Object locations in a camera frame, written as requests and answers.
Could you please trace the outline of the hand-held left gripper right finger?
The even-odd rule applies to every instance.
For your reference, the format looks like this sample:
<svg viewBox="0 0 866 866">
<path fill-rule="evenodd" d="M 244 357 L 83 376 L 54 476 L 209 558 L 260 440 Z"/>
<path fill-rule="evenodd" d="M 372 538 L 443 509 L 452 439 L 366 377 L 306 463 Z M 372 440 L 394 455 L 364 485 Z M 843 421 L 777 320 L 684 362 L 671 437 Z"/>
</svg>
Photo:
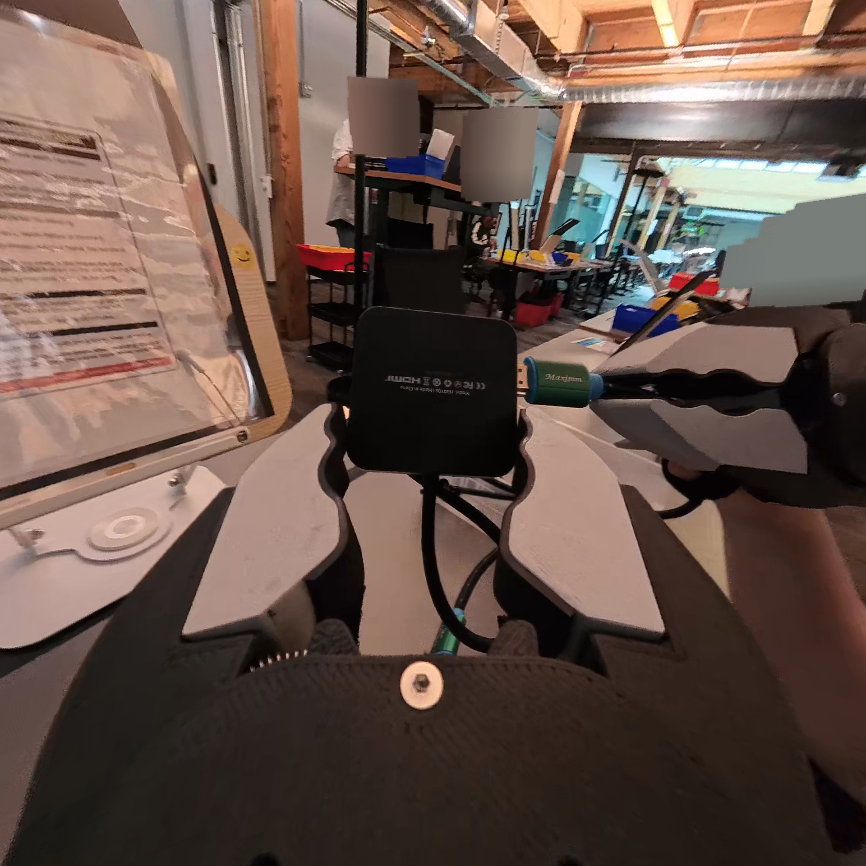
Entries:
<svg viewBox="0 0 866 866">
<path fill-rule="evenodd" d="M 622 487 L 580 438 L 520 410 L 514 500 L 501 526 L 493 594 L 529 622 L 542 653 L 580 653 L 594 636 L 666 636 Z"/>
</svg>

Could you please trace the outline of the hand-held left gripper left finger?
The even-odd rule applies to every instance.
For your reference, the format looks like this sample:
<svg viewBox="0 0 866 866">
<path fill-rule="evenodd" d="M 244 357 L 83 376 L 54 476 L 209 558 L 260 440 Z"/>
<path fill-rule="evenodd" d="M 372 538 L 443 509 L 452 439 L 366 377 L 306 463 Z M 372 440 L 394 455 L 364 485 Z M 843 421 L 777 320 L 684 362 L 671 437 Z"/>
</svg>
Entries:
<svg viewBox="0 0 866 866">
<path fill-rule="evenodd" d="M 359 639 L 364 562 L 344 503 L 347 421 L 319 406 L 237 483 L 182 634 L 309 640 L 340 620 Z"/>
</svg>

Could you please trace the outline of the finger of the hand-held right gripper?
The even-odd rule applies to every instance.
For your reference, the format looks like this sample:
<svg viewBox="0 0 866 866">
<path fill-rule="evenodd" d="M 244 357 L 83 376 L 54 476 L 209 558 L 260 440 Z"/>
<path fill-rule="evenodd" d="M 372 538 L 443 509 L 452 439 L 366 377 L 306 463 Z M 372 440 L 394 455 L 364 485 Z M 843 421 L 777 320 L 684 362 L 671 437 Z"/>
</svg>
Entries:
<svg viewBox="0 0 866 866">
<path fill-rule="evenodd" d="M 595 392 L 747 393 L 785 382 L 797 361 L 787 327 L 699 323 L 622 347 L 591 374 Z"/>
<path fill-rule="evenodd" d="M 731 416 L 705 405 L 679 407 L 650 398 L 600 399 L 590 410 L 638 449 L 686 469 L 808 472 L 806 439 L 781 409 Z"/>
</svg>

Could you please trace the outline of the black hdmi adapter box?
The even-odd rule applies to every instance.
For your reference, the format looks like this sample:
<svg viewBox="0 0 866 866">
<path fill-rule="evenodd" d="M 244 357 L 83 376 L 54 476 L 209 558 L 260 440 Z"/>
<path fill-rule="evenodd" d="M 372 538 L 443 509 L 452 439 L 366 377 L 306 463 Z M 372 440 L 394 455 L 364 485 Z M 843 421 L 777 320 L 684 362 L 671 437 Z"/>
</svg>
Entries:
<svg viewBox="0 0 866 866">
<path fill-rule="evenodd" d="M 516 361 L 506 321 L 366 310 L 354 333 L 347 455 L 367 471 L 508 474 L 518 452 Z"/>
</svg>

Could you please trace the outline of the person's right forearm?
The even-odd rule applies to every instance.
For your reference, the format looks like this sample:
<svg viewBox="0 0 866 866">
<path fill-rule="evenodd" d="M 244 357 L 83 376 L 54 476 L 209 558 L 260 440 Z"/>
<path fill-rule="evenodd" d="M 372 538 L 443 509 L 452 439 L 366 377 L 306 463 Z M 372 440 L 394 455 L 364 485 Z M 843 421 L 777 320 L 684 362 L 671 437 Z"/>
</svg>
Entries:
<svg viewBox="0 0 866 866">
<path fill-rule="evenodd" d="M 817 766 L 865 794 L 865 610 L 823 511 L 718 503 L 733 607 L 752 632 Z"/>
</svg>

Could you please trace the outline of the blue storage bin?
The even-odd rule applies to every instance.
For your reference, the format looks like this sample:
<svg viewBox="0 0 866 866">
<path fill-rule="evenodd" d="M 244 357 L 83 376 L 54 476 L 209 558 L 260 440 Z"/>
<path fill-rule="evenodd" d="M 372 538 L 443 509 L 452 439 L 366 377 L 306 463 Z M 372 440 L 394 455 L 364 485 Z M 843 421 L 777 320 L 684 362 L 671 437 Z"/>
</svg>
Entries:
<svg viewBox="0 0 866 866">
<path fill-rule="evenodd" d="M 442 179 L 446 167 L 443 159 L 426 153 L 410 157 L 386 157 L 384 162 L 389 173 L 437 180 Z"/>
<path fill-rule="evenodd" d="M 656 310 L 644 308 L 632 304 L 620 304 L 614 310 L 612 319 L 612 332 L 633 334 L 644 326 L 655 315 Z M 648 334 L 649 337 L 661 336 L 668 332 L 677 330 L 679 327 L 678 317 L 671 313 L 662 319 L 657 326 Z"/>
</svg>

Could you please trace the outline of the work table with bins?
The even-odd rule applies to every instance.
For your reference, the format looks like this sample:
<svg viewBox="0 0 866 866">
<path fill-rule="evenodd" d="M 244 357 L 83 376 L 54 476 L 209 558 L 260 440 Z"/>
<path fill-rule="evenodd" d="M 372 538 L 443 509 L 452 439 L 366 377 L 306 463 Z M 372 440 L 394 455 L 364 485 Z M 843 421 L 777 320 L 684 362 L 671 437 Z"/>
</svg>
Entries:
<svg viewBox="0 0 866 866">
<path fill-rule="evenodd" d="M 577 254 L 543 254 L 538 251 L 503 250 L 488 259 L 485 279 L 491 287 L 488 313 L 497 312 L 500 319 L 514 323 L 514 311 L 524 295 L 542 298 L 562 293 L 565 297 L 578 286 L 581 278 L 594 280 L 608 270 L 606 260 L 587 260 Z"/>
</svg>

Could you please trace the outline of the black utility cart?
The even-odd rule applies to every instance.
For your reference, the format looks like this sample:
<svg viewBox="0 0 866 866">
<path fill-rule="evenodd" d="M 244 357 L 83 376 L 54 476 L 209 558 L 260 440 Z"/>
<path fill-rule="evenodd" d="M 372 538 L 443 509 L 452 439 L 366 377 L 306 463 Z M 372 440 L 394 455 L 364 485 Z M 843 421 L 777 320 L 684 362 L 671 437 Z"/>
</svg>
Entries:
<svg viewBox="0 0 866 866">
<path fill-rule="evenodd" d="M 353 345 L 350 331 L 365 309 L 370 268 L 364 264 L 361 276 L 349 263 L 342 269 L 327 270 L 306 266 L 308 286 L 307 361 L 343 375 L 352 371 Z"/>
</svg>

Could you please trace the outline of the white stand base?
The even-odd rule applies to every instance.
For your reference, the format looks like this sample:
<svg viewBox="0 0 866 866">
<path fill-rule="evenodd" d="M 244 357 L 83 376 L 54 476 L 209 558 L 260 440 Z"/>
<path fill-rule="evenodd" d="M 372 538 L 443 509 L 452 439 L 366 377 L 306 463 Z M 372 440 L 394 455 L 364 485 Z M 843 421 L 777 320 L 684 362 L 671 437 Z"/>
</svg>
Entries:
<svg viewBox="0 0 866 866">
<path fill-rule="evenodd" d="M 2 530 L 1 648 L 39 644 L 115 603 L 229 487 L 203 466 Z"/>
</svg>

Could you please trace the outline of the black office chair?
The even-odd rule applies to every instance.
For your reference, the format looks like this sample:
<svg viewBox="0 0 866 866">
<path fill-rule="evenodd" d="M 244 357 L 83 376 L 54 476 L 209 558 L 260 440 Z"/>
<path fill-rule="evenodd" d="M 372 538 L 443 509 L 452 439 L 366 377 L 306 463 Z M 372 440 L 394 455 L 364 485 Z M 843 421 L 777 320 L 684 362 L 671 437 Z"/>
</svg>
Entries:
<svg viewBox="0 0 866 866">
<path fill-rule="evenodd" d="M 465 251 L 402 249 L 377 245 L 372 306 L 463 315 Z"/>
</svg>

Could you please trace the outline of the clear acrylic instruction sign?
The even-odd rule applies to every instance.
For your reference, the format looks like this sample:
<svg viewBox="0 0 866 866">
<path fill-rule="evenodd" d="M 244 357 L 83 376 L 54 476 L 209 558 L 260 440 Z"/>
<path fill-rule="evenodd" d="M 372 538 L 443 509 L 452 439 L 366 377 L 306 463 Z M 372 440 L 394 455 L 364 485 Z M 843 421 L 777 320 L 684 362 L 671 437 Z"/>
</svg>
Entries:
<svg viewBox="0 0 866 866">
<path fill-rule="evenodd" d="M 2 2 L 2 529 L 287 420 L 184 91 L 122 2 Z"/>
</svg>

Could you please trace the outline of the black vertical pole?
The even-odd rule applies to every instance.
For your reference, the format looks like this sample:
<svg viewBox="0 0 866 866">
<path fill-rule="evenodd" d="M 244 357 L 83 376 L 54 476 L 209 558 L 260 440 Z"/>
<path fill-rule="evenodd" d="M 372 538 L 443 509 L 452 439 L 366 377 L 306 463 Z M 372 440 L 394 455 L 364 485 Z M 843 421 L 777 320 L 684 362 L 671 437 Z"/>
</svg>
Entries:
<svg viewBox="0 0 866 866">
<path fill-rule="evenodd" d="M 367 73 L 369 41 L 369 3 L 356 2 L 355 79 L 362 81 Z M 364 309 L 364 290 L 368 277 L 364 263 L 365 230 L 365 157 L 360 153 L 360 132 L 352 128 L 354 152 L 354 261 L 353 261 L 353 307 L 354 317 L 359 319 Z"/>
</svg>

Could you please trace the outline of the wooden standing desk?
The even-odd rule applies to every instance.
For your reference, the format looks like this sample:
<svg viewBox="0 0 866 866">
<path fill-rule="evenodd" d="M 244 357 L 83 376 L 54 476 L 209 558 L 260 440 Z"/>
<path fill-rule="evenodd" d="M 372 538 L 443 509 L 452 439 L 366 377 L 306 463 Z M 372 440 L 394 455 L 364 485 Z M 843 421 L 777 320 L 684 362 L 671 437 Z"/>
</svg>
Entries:
<svg viewBox="0 0 866 866">
<path fill-rule="evenodd" d="M 458 184 L 424 175 L 366 170 L 364 186 L 384 193 L 406 193 L 430 209 L 455 211 L 480 217 L 498 217 L 499 203 L 472 203 L 461 196 Z"/>
</svg>

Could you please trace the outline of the silver ventilation duct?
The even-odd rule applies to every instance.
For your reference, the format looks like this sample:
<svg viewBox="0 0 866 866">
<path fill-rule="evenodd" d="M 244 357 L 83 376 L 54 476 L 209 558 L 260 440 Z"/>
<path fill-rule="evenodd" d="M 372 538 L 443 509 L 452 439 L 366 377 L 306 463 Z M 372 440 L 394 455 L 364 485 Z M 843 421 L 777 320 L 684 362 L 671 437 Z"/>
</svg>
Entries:
<svg viewBox="0 0 866 866">
<path fill-rule="evenodd" d="M 547 106 L 864 99 L 864 2 L 416 2 Z"/>
</svg>

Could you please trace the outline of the wooden support post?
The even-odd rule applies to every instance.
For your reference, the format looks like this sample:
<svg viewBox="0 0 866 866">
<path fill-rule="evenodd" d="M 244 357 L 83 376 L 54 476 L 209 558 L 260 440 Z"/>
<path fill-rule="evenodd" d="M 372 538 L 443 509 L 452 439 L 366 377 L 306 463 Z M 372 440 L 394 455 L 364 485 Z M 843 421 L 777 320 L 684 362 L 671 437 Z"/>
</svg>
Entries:
<svg viewBox="0 0 866 866">
<path fill-rule="evenodd" d="M 273 197 L 270 211 L 281 336 L 308 332 L 308 289 L 298 245 L 305 244 L 299 123 L 298 16 L 295 1 L 259 3 L 267 135 Z"/>
</svg>

